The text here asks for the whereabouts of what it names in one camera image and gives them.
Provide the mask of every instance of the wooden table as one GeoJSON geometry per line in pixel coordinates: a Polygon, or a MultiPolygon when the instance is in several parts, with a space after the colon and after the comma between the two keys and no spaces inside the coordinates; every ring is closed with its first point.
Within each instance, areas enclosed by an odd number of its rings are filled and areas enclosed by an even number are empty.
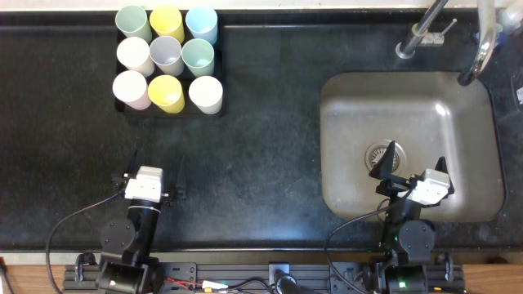
{"type": "MultiPolygon", "coordinates": [[[[523,265],[465,265],[467,293],[519,294],[523,292],[523,265]]],[[[53,265],[58,285],[62,284],[65,267],[53,265]]],[[[54,294],[47,279],[45,265],[12,265],[8,268],[15,294],[54,294]]]]}

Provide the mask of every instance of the black tray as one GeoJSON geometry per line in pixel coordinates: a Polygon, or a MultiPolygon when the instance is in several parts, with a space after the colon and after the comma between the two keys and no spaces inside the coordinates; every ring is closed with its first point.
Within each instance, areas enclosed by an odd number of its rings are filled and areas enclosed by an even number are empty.
{"type": "MultiPolygon", "coordinates": [[[[181,46],[183,47],[185,43],[189,40],[193,39],[193,35],[190,33],[189,29],[187,28],[185,24],[185,13],[182,12],[182,19],[184,20],[184,33],[185,33],[185,39],[181,46]]],[[[223,66],[222,66],[222,54],[221,54],[221,25],[220,20],[218,18],[218,40],[213,45],[214,47],[214,73],[212,76],[214,78],[217,78],[221,82],[221,78],[223,76],[223,66]]],[[[153,40],[158,37],[158,34],[152,29],[153,32],[153,40]]],[[[120,44],[121,41],[125,39],[125,35],[118,31],[117,35],[117,42],[120,44]]],[[[127,68],[122,65],[118,60],[116,61],[116,75],[121,74],[122,72],[126,71],[127,68]]],[[[145,78],[147,81],[147,85],[156,77],[165,74],[163,71],[157,66],[154,65],[154,72],[149,77],[145,78]]],[[[196,77],[190,72],[190,70],[185,66],[183,72],[175,77],[180,81],[181,89],[183,90],[183,96],[185,99],[186,105],[184,106],[183,110],[178,114],[168,114],[162,109],[160,109],[156,104],[151,103],[151,105],[147,109],[143,110],[136,110],[133,107],[130,107],[123,103],[121,100],[114,98],[114,107],[116,108],[116,111],[123,113],[127,116],[133,116],[133,117],[143,117],[143,118],[220,118],[225,114],[226,111],[226,100],[225,100],[225,90],[224,90],[224,96],[222,97],[221,102],[221,109],[216,114],[204,114],[198,106],[196,106],[193,101],[189,98],[189,85],[196,79],[196,77]]]]}

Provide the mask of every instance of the plastic cup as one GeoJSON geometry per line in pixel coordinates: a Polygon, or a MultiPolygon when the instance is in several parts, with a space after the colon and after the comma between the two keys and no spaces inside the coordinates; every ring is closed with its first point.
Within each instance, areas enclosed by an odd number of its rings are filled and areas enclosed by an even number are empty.
{"type": "Polygon", "coordinates": [[[189,86],[189,98],[204,114],[216,114],[221,109],[223,87],[214,77],[196,78],[189,86]]]}
{"type": "Polygon", "coordinates": [[[146,109],[150,105],[147,81],[141,73],[134,70],[124,71],[114,79],[113,93],[116,98],[136,110],[146,109]]]}
{"type": "Polygon", "coordinates": [[[149,45],[138,37],[123,40],[116,50],[116,57],[122,65],[130,70],[137,71],[145,77],[154,72],[154,63],[149,57],[149,45]]]}
{"type": "Polygon", "coordinates": [[[127,37],[138,37],[150,42],[153,34],[150,31],[147,13],[139,6],[128,6],[120,9],[114,18],[116,26],[127,37]]]}
{"type": "Polygon", "coordinates": [[[150,14],[150,25],[159,36],[171,36],[183,43],[185,38],[181,13],[176,7],[158,7],[150,14]]]}
{"type": "Polygon", "coordinates": [[[196,7],[186,15],[186,24],[195,38],[201,38],[211,45],[218,40],[218,15],[209,7],[196,7]]]}
{"type": "Polygon", "coordinates": [[[214,73],[214,48],[203,39],[192,39],[181,49],[181,58],[195,77],[214,73]]]}
{"type": "Polygon", "coordinates": [[[156,38],[150,44],[150,58],[166,74],[177,76],[183,72],[184,65],[181,59],[181,45],[173,37],[156,38]]]}
{"type": "Polygon", "coordinates": [[[168,114],[177,114],[186,105],[178,79],[170,75],[161,75],[149,84],[150,99],[168,114]]]}

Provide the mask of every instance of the chrome faucet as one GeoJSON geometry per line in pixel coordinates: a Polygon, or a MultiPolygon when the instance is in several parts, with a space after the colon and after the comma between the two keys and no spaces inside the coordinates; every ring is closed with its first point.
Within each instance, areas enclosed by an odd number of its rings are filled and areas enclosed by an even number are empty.
{"type": "MultiPolygon", "coordinates": [[[[445,33],[456,22],[447,27],[442,33],[428,33],[428,28],[449,0],[436,0],[427,10],[419,23],[412,26],[404,42],[396,46],[396,54],[403,59],[414,56],[416,47],[441,46],[445,33]]],[[[496,42],[496,12],[493,0],[477,0],[477,12],[480,21],[480,41],[476,57],[468,71],[459,74],[458,82],[462,86],[470,84],[486,67],[492,56],[496,42]]]]}

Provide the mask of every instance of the stainless steel sink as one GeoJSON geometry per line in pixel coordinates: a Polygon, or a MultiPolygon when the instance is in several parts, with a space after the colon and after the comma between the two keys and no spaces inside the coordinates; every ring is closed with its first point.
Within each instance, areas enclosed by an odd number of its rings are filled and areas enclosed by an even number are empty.
{"type": "Polygon", "coordinates": [[[395,174],[408,178],[445,156],[455,194],[422,210],[433,221],[488,221],[505,199],[489,93],[457,73],[342,73],[321,92],[324,200],[338,216],[376,210],[368,176],[390,140],[395,174]]]}

